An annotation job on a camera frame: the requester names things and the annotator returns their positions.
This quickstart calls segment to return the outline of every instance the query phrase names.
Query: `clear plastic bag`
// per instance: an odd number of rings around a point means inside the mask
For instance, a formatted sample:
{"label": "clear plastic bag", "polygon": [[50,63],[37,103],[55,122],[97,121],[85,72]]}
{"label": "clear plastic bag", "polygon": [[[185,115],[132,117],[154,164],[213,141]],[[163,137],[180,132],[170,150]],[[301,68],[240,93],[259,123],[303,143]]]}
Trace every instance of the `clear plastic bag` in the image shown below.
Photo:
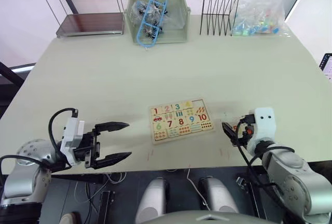
{"label": "clear plastic bag", "polygon": [[290,36],[283,0],[239,0],[232,34]]}
{"label": "clear plastic bag", "polygon": [[[129,19],[134,25],[140,25],[143,15],[146,11],[147,2],[136,1],[129,10]],[[159,23],[161,11],[155,5],[148,10],[147,21],[150,23]],[[183,29],[186,24],[185,16],[180,8],[175,8],[172,12],[165,11],[162,20],[162,28],[164,30]]]}

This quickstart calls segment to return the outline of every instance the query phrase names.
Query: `wooden shelf board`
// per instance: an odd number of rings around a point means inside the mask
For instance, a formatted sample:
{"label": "wooden shelf board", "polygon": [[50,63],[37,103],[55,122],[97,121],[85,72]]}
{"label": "wooden shelf board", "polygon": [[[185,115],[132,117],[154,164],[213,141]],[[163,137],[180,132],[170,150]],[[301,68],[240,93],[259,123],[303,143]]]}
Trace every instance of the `wooden shelf board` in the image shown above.
{"label": "wooden shelf board", "polygon": [[122,34],[123,25],[122,13],[67,15],[57,31],[57,36]]}

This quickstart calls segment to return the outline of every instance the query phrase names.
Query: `plastic storage bin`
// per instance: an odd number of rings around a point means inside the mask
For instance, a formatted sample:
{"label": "plastic storage bin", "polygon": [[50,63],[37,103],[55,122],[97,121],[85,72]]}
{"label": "plastic storage bin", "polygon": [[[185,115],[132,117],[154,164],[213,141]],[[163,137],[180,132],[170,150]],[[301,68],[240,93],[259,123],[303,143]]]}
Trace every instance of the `plastic storage bin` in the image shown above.
{"label": "plastic storage bin", "polygon": [[[127,9],[124,11],[124,16],[126,18],[126,25],[130,32],[130,35],[135,44],[138,44],[136,41],[136,35],[140,28],[139,24],[134,24],[130,20],[130,10],[132,5],[138,0],[129,0]],[[187,6],[186,0],[169,0],[167,4],[167,16],[171,19],[163,21],[163,30],[162,34],[158,35],[156,41],[157,44],[169,44],[169,43],[184,43],[187,41],[188,28],[189,28],[189,17],[190,17],[190,8]],[[179,27],[174,27],[174,22],[179,23]],[[142,38],[144,42],[151,42],[149,37]]]}

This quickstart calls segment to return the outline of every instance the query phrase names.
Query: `metal shelf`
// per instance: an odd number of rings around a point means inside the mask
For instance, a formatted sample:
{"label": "metal shelf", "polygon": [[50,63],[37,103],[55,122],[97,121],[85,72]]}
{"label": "metal shelf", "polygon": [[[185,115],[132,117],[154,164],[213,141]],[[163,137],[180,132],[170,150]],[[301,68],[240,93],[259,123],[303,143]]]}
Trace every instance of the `metal shelf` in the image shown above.
{"label": "metal shelf", "polygon": [[120,12],[73,14],[66,16],[57,31],[57,36],[122,34],[123,26],[123,14]]}
{"label": "metal shelf", "polygon": [[52,11],[56,21],[59,24],[59,29],[57,30],[57,37],[67,37],[67,36],[83,36],[83,35],[101,35],[101,34],[123,34],[123,27],[125,21],[123,19],[123,3],[122,0],[120,7],[119,0],[116,0],[119,7],[119,12],[108,12],[108,13],[85,13],[77,14],[77,10],[71,8],[72,14],[68,14],[66,8],[64,7],[61,0],[61,4],[66,17],[64,21],[57,18],[57,15],[53,11],[48,0],[45,0],[50,10]]}

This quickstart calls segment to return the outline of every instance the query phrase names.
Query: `puzzle piece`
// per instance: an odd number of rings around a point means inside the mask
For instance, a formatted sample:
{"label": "puzzle piece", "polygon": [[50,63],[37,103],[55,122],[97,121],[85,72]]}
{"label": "puzzle piece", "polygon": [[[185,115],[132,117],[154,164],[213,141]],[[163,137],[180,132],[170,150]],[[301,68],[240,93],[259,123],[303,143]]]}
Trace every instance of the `puzzle piece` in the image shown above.
{"label": "puzzle piece", "polygon": [[157,140],[162,140],[162,139],[165,139],[165,138],[168,137],[166,130],[161,130],[161,131],[157,131],[157,132],[155,131],[154,134],[155,134],[155,140],[156,141]]}
{"label": "puzzle piece", "polygon": [[161,107],[155,107],[150,109],[151,115],[157,115],[162,113],[162,108]]}
{"label": "puzzle piece", "polygon": [[173,107],[173,111],[182,110],[182,104],[181,103],[172,104],[172,107]]}
{"label": "puzzle piece", "polygon": [[195,114],[206,114],[204,106],[194,108]]}
{"label": "puzzle piece", "polygon": [[207,131],[207,130],[213,129],[213,124],[211,123],[211,121],[202,122],[201,126],[202,126],[202,130],[203,131]]}
{"label": "puzzle piece", "polygon": [[164,105],[161,107],[162,113],[170,113],[173,111],[172,105]]}
{"label": "puzzle piece", "polygon": [[191,124],[190,125],[191,132],[200,132],[202,131],[201,123]]}
{"label": "puzzle piece", "polygon": [[184,118],[186,116],[186,112],[184,110],[176,111],[175,117],[176,118]]}
{"label": "puzzle piece", "polygon": [[186,101],[186,102],[182,103],[182,108],[183,109],[192,108],[192,107],[193,107],[192,101]]}
{"label": "puzzle piece", "polygon": [[177,122],[177,124],[178,124],[179,127],[188,124],[186,117],[184,117],[184,118],[178,118],[178,119],[176,119],[176,122]]}
{"label": "puzzle piece", "polygon": [[175,118],[175,113],[171,112],[171,113],[166,113],[163,114],[164,115],[164,120],[168,121],[168,120],[173,120]]}
{"label": "puzzle piece", "polygon": [[193,111],[193,108],[188,108],[188,109],[184,110],[184,112],[186,113],[187,116],[195,114]]}
{"label": "puzzle piece", "polygon": [[189,134],[191,131],[190,131],[190,127],[188,125],[185,125],[183,127],[180,127],[179,129],[179,134],[180,135],[185,135],[185,134]]}
{"label": "puzzle piece", "polygon": [[186,118],[189,124],[195,124],[201,122],[197,115],[187,116]]}
{"label": "puzzle piece", "polygon": [[167,129],[168,137],[177,137],[179,136],[178,128]]}
{"label": "puzzle piece", "polygon": [[163,130],[163,129],[166,129],[165,122],[154,123],[154,131],[160,131],[160,130]]}
{"label": "puzzle piece", "polygon": [[168,120],[165,122],[165,125],[167,129],[178,127],[178,120],[177,119]]}
{"label": "puzzle piece", "polygon": [[196,114],[196,117],[198,118],[199,121],[204,122],[204,121],[209,121],[209,116],[207,113],[205,114]]}
{"label": "puzzle piece", "polygon": [[162,122],[164,120],[163,115],[154,115],[152,118],[153,123]]}

